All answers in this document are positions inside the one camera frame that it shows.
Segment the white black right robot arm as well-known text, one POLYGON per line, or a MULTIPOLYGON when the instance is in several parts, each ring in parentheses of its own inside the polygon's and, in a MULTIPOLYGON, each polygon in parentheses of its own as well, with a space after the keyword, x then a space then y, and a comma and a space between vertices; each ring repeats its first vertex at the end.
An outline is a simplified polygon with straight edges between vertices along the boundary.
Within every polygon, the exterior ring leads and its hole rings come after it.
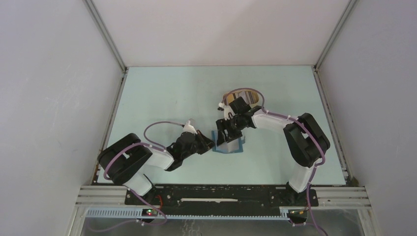
POLYGON ((314 117, 309 113, 293 118, 266 110, 263 106, 250 106, 242 97, 228 105, 219 103, 218 110, 224 117, 216 121, 217 146, 242 137, 245 128, 282 131, 290 153, 296 162, 288 181, 286 192, 288 203, 300 205, 306 198, 305 190, 311 183, 318 161, 325 160, 330 142, 314 117))

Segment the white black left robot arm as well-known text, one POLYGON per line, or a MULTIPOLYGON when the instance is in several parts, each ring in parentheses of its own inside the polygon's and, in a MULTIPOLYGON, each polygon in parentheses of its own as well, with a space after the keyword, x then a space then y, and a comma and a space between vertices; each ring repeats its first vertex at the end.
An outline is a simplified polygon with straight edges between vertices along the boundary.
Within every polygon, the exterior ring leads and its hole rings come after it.
POLYGON ((104 170, 105 179, 126 186, 136 193, 142 204, 149 205, 155 200, 154 185, 140 172, 142 167, 153 166, 170 172, 179 168, 186 158, 202 155, 214 145, 215 142, 200 130, 182 132, 166 149, 143 143, 136 134, 130 133, 103 150, 97 161, 104 170))

